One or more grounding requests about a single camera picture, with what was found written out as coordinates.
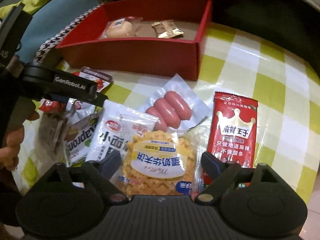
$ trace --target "checkered tablecloth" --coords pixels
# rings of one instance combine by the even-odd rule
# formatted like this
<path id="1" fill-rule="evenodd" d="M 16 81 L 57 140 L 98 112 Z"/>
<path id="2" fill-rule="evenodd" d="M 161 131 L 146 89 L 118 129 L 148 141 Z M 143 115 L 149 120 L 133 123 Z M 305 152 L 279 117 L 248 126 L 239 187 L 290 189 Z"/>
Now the checkered tablecloth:
<path id="1" fill-rule="evenodd" d="M 59 68 L 68 69 L 62 62 Z M 168 78 L 106 71 L 114 84 L 109 99 L 132 108 Z M 215 91 L 258 100 L 255 161 L 268 163 L 308 202 L 320 161 L 320 79 L 303 59 L 254 35 L 212 24 L 199 80 L 187 82 L 210 107 Z M 26 139 L 14 178 L 25 193 L 52 165 L 36 149 L 40 121 L 26 121 Z"/>

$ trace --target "hand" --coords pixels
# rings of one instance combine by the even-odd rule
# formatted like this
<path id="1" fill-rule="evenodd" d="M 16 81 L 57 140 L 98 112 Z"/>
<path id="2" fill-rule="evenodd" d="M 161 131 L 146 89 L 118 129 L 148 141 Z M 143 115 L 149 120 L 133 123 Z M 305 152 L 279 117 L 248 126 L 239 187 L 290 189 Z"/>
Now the hand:
<path id="1" fill-rule="evenodd" d="M 34 121 L 37 120 L 39 117 L 39 114 L 36 111 L 34 111 L 29 116 L 28 120 Z M 20 144 L 23 142 L 23 139 L 23 126 L 16 131 L 12 131 L 6 134 L 7 147 L 0 149 L 0 165 L 1 163 L 3 163 L 3 165 L 6 167 L 8 171 L 13 171 L 18 166 L 19 159 L 17 155 L 20 151 Z"/>

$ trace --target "tiled floor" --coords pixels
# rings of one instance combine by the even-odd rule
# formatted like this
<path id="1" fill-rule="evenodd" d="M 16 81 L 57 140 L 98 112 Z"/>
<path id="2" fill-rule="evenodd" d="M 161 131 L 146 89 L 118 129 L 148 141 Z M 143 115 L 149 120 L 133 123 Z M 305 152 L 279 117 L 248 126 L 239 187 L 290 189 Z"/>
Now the tiled floor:
<path id="1" fill-rule="evenodd" d="M 304 224 L 300 237 L 303 240 L 320 240 L 320 173 L 316 178 L 308 207 L 308 218 Z M 20 228 L 6 227 L 7 230 L 15 237 L 22 237 L 23 233 Z"/>

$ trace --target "snack packet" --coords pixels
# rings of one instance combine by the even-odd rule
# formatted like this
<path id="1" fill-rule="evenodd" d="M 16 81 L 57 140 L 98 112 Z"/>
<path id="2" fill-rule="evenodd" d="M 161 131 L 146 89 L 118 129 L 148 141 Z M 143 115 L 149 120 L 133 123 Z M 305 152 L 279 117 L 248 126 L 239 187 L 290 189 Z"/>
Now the snack packet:
<path id="1" fill-rule="evenodd" d="M 132 136 L 143 136 L 145 131 L 152 131 L 158 120 L 157 117 L 140 113 L 110 100 L 104 101 L 86 161 L 100 161 L 113 150 L 119 150 L 121 156 L 124 156 L 128 150 L 126 143 Z"/>
<path id="2" fill-rule="evenodd" d="M 151 24 L 151 26 L 155 30 L 158 38 L 168 39 L 184 34 L 183 31 L 176 27 L 173 20 L 155 22 Z"/>
<path id="3" fill-rule="evenodd" d="M 41 117 L 36 138 L 36 148 L 54 162 L 60 162 L 63 157 L 61 151 L 59 151 L 56 146 L 64 125 L 65 120 L 63 114 L 44 113 Z"/>
<path id="4" fill-rule="evenodd" d="M 65 110 L 65 108 L 66 108 L 66 104 L 64 103 L 42 99 L 39 110 L 45 113 L 52 114 L 52 113 L 62 113 Z"/>
<path id="5" fill-rule="evenodd" d="M 91 114 L 67 128 L 64 137 L 67 159 L 69 165 L 84 160 L 97 126 L 98 114 Z"/>
<path id="6" fill-rule="evenodd" d="M 123 17 L 108 22 L 107 27 L 101 35 L 101 39 L 105 38 L 130 38 L 134 37 L 141 17 Z"/>
<path id="7" fill-rule="evenodd" d="M 197 168 L 192 139 L 163 131 L 133 136 L 116 186 L 127 195 L 190 195 Z"/>
<path id="8" fill-rule="evenodd" d="M 252 168 L 256 146 L 258 102 L 225 92 L 214 95 L 208 152 L 222 162 Z M 211 180 L 204 175 L 206 184 Z"/>
<path id="9" fill-rule="evenodd" d="M 209 114 L 208 106 L 178 75 L 158 89 L 139 111 L 157 116 L 155 130 L 187 131 Z"/>
<path id="10" fill-rule="evenodd" d="M 97 92 L 101 92 L 108 85 L 110 85 L 113 80 L 112 76 L 88 67 L 83 67 L 80 72 L 74 72 L 73 74 L 97 82 Z M 74 124 L 79 122 L 88 115 L 93 114 L 95 109 L 96 106 L 92 104 L 70 98 L 66 107 L 67 116 L 69 119 L 68 123 Z"/>

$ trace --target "red spicy snack packet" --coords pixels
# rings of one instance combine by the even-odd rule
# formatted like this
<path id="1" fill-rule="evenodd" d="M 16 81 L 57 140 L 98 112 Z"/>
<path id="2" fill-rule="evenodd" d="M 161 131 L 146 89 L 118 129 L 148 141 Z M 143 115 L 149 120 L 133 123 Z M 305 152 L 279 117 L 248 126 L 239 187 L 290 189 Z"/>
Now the red spicy snack packet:
<path id="1" fill-rule="evenodd" d="M 39 110 L 45 113 L 55 113 L 55 112 L 63 112 L 66 108 L 66 104 L 60 103 L 57 101 L 50 101 L 45 99 L 42 105 L 39 107 Z"/>
<path id="2" fill-rule="evenodd" d="M 214 111 L 207 151 L 222 162 L 252 168 L 257 134 L 258 101 L 225 92 L 214 95 Z M 204 183 L 211 180 L 204 173 Z"/>

